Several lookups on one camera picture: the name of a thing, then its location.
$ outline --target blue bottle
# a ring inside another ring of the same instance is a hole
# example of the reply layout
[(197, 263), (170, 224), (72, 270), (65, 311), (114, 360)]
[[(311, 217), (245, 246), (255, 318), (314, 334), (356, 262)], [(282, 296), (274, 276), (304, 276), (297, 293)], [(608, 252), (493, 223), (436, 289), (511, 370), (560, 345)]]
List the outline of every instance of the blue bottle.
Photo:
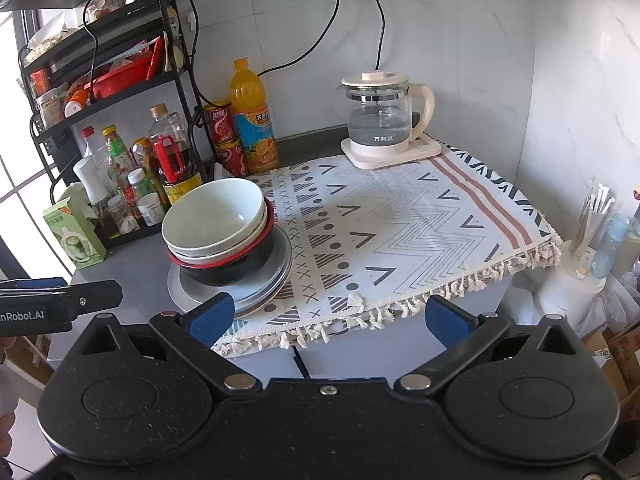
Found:
[(628, 231), (629, 219), (626, 216), (616, 213), (611, 217), (607, 231), (602, 235), (596, 255), (591, 262), (591, 273), (594, 278), (600, 280), (609, 275)]

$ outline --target tablecloth fringe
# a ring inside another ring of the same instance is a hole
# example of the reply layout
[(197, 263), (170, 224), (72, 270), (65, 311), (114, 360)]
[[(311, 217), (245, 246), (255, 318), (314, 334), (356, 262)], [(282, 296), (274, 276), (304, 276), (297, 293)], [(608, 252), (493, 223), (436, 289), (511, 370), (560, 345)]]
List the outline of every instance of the tablecloth fringe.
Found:
[(288, 325), (267, 328), (223, 337), (220, 343), (213, 345), (212, 350), (222, 356), (230, 352), (234, 355), (247, 353), (249, 350), (263, 350), (280, 347), (288, 349), (291, 344), (306, 348), (309, 342), (322, 338), (327, 343), (330, 334), (327, 329), (336, 321), (346, 322), (347, 328), (369, 328), (382, 330), (386, 324), (396, 317), (415, 316), (424, 310), (426, 301), (433, 294), (439, 294), (446, 300), (463, 298), (466, 292), (483, 290), (489, 283), (498, 282), (505, 274), (515, 274), (527, 267), (549, 267), (560, 262), (562, 239), (553, 232), (542, 243), (524, 249), (521, 253), (496, 261), (480, 270), (466, 272), (444, 285), (436, 288), (424, 288), (412, 296), (400, 300), (389, 298), (367, 302), (357, 293), (349, 296), (348, 308), (342, 312), (331, 314), (315, 322), (308, 320)]

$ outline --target kitchen counter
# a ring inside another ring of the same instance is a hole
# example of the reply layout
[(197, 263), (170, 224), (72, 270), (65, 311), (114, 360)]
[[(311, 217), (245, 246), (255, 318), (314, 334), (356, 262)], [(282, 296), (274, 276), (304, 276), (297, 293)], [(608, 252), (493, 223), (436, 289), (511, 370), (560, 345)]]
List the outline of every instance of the kitchen counter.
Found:
[[(329, 156), (340, 153), (340, 141), (346, 127), (302, 134), (278, 142), (283, 166), (308, 160), (310, 156)], [(124, 298), (113, 311), (122, 324), (146, 323), (163, 310), (177, 310), (169, 296), (166, 278), (170, 260), (161, 235), (133, 241), (111, 251), (107, 259), (97, 265), (78, 270), (72, 284), (99, 280), (116, 280)], [(454, 302), (474, 315), (495, 311), (511, 277), (492, 283), (485, 290), (470, 292)], [(79, 316), (70, 332), (51, 337), (49, 362), (55, 368), (64, 358), (82, 330), (95, 314)], [(350, 330), (347, 334), (309, 343), (298, 348), (313, 378), (386, 377), (394, 381), (442, 352), (444, 347), (431, 335), (424, 324), (424, 316), (397, 319), (384, 330)], [(257, 376), (266, 384), (272, 377), (299, 378), (291, 350), (280, 348), (242, 356), (237, 365)]]

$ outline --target stack of bowls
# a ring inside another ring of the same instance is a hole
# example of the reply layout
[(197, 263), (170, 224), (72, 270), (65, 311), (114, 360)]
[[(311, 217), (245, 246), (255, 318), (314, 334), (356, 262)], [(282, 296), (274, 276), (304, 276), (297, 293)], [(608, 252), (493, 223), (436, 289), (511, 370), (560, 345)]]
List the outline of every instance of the stack of bowls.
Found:
[(232, 285), (271, 256), (273, 217), (258, 186), (225, 178), (181, 197), (164, 217), (162, 238), (188, 276), (204, 285)]

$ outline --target window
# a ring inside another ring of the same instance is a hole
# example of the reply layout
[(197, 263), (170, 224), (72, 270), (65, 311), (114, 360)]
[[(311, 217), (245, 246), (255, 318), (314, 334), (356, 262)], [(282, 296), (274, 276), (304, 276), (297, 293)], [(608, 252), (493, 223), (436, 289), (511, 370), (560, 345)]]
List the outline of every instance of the window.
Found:
[[(31, 141), (31, 109), (18, 84), (17, 15), (0, 12), (0, 237), (29, 277), (69, 282), (75, 267), (42, 219), (51, 205), (50, 181)], [(0, 258), (4, 270), (6, 255)]]

